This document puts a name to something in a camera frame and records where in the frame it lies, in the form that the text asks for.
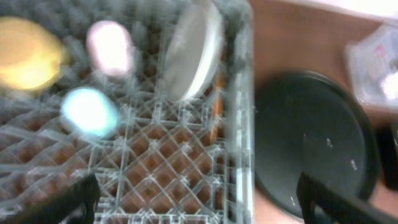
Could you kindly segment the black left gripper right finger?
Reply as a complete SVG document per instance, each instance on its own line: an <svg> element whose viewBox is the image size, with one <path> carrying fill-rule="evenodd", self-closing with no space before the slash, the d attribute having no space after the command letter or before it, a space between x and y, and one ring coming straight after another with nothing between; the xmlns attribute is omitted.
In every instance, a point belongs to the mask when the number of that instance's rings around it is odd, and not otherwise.
<svg viewBox="0 0 398 224"><path fill-rule="evenodd" d="M397 219L392 216L304 172L299 177L296 194L305 223L320 223L315 214L315 208L320 207L333 223L397 224Z"/></svg>

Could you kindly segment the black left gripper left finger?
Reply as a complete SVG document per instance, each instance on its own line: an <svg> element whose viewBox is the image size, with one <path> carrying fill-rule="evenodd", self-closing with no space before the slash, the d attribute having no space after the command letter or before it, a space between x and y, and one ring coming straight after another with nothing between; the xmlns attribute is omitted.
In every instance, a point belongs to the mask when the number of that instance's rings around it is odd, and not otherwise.
<svg viewBox="0 0 398 224"><path fill-rule="evenodd" d="M93 224L99 200L99 183L96 176L90 174L1 223L61 223L68 220L68 223Z"/></svg>

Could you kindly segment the light blue plastic cup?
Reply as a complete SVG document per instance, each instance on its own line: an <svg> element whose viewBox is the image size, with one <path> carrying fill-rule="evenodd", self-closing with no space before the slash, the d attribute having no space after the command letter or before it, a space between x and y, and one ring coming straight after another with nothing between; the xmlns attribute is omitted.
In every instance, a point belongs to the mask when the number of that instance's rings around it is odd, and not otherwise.
<svg viewBox="0 0 398 224"><path fill-rule="evenodd" d="M60 106L65 127L90 138L112 136L119 123L116 105L102 91L83 86L69 91Z"/></svg>

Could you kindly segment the wooden chopstick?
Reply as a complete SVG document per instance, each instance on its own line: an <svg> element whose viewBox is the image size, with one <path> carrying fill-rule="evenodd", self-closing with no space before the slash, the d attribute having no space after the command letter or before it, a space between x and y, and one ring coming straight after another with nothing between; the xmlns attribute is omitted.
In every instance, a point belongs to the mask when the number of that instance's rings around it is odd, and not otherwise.
<svg viewBox="0 0 398 224"><path fill-rule="evenodd" d="M217 96L214 100L213 103L213 110L212 110L212 117L215 119L215 124L213 125L211 129L211 134L210 134L210 143L213 144L213 142L216 140L218 136L218 126L219 126L219 121L220 121L220 114L223 112L223 97L221 91L224 88L224 77L222 74L217 75L216 80L215 80L215 89L214 91L217 92Z"/></svg>

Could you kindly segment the yellow bowl with food scraps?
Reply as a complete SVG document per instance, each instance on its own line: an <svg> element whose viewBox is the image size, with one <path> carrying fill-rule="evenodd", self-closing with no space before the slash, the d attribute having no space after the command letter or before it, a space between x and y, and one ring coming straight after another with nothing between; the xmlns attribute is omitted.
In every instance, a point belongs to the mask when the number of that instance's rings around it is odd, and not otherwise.
<svg viewBox="0 0 398 224"><path fill-rule="evenodd" d="M1 18L1 86L39 91L61 79L68 53L60 39L21 17Z"/></svg>

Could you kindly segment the pink plastic cup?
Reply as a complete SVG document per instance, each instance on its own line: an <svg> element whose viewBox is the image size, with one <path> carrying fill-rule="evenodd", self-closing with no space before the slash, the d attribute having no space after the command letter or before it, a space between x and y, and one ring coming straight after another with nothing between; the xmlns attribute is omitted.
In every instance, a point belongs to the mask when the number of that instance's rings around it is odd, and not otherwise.
<svg viewBox="0 0 398 224"><path fill-rule="evenodd" d="M92 66L109 77L126 77L133 70L134 46L127 29L116 21L92 24L86 36Z"/></svg>

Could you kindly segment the grey round plate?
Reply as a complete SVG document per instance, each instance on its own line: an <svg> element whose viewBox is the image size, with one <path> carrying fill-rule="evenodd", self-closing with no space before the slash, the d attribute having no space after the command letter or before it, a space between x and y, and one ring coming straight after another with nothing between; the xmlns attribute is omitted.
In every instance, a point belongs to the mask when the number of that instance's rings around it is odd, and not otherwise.
<svg viewBox="0 0 398 224"><path fill-rule="evenodd" d="M164 58L163 87L172 101L189 101L213 80L222 51L223 18L210 0L182 10Z"/></svg>

